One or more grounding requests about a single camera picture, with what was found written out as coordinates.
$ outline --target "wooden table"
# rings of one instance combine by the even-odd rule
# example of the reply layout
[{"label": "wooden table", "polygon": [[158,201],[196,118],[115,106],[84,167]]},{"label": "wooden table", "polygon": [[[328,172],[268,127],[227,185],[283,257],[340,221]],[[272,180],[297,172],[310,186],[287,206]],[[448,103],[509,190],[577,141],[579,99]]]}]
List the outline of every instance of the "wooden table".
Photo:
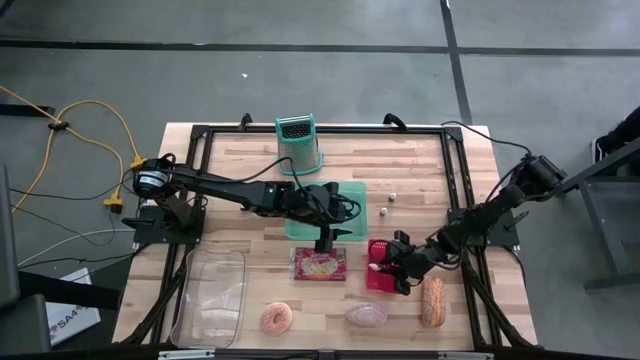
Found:
[{"label": "wooden table", "polygon": [[[191,123],[167,124],[160,155],[172,152],[184,162]],[[477,130],[488,134],[486,127]],[[463,131],[471,180],[476,199],[484,199],[498,181],[491,143]],[[402,229],[413,243],[443,225],[450,207],[440,140],[433,135],[319,134],[325,154],[324,166],[304,180],[353,180],[367,186],[367,215],[372,238],[391,239]],[[455,173],[459,176],[456,152],[451,145]],[[256,173],[277,156],[275,134],[217,134],[209,169],[218,175],[241,178]],[[274,168],[258,179],[290,180]],[[388,196],[398,198],[389,203]],[[461,204],[464,194],[459,190]],[[385,217],[379,216],[388,208]],[[233,348],[331,348],[354,350],[468,350],[472,349],[469,319],[460,271],[434,268],[429,275],[440,277],[447,290],[447,318],[436,329],[420,326],[420,291],[410,296],[376,294],[364,286],[366,242],[338,243],[347,249],[346,282],[304,282],[291,280],[290,249],[313,246],[313,242],[288,240],[283,219],[260,218],[241,212],[239,205],[209,199],[207,222],[201,247],[237,250],[247,265],[246,305],[239,337]],[[131,333],[156,300],[160,288],[167,246],[153,245],[133,260],[120,308],[114,341]],[[535,332],[520,268],[503,249],[487,250],[494,297],[504,313],[529,341]],[[294,313],[291,329],[280,337],[268,337],[258,327],[264,307],[273,302],[289,304]],[[348,322],[345,311],[359,302],[377,302],[389,316],[379,328],[362,328]],[[167,338],[173,303],[167,307]],[[489,338],[486,311],[478,306],[485,339]]]}]

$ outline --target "concrete floor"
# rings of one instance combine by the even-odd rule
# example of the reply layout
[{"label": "concrete floor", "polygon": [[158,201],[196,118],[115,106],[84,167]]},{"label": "concrete floor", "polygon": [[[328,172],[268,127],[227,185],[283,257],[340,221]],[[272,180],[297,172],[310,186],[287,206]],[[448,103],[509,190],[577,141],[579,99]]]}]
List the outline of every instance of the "concrete floor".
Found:
[{"label": "concrete floor", "polygon": [[[459,46],[640,46],[640,2],[634,0],[450,0],[449,5]],[[444,29],[438,0],[21,0],[0,18],[0,37],[55,40],[447,46]],[[307,112],[323,122],[378,123],[387,112],[409,123],[460,119],[445,53],[0,51],[1,85],[57,109],[87,98],[106,101],[127,119],[147,156],[157,153],[166,122],[239,121],[244,112],[257,121]],[[591,139],[639,105],[639,66],[634,56],[461,56],[473,123],[488,125],[496,138],[527,144],[569,174],[589,164]],[[0,102],[6,101],[13,100],[0,94]],[[113,144],[126,161],[132,157],[117,119],[103,109],[79,108],[68,120],[81,133]],[[7,163],[13,186],[26,189],[40,168],[45,122],[6,117],[0,129],[0,160]],[[521,156],[504,146],[496,146],[495,153],[501,172]],[[37,191],[96,194],[117,182],[115,169],[111,155],[62,133]],[[131,214],[133,199],[126,201]],[[518,230],[540,344],[640,357],[640,286],[592,295],[582,289],[607,270],[579,195],[524,208],[532,211]],[[79,232],[111,226],[98,200],[32,198],[25,209]],[[26,214],[16,216],[15,227],[20,259],[72,235]],[[105,248],[76,241],[42,259],[117,255],[130,246],[131,236],[120,234]],[[79,267],[84,265],[64,262],[32,269],[61,276]],[[118,287],[125,278],[126,268],[114,267],[95,282]],[[113,315],[104,313],[104,322]],[[105,325],[91,341],[105,341],[108,330]],[[87,344],[81,340],[73,346]]]}]

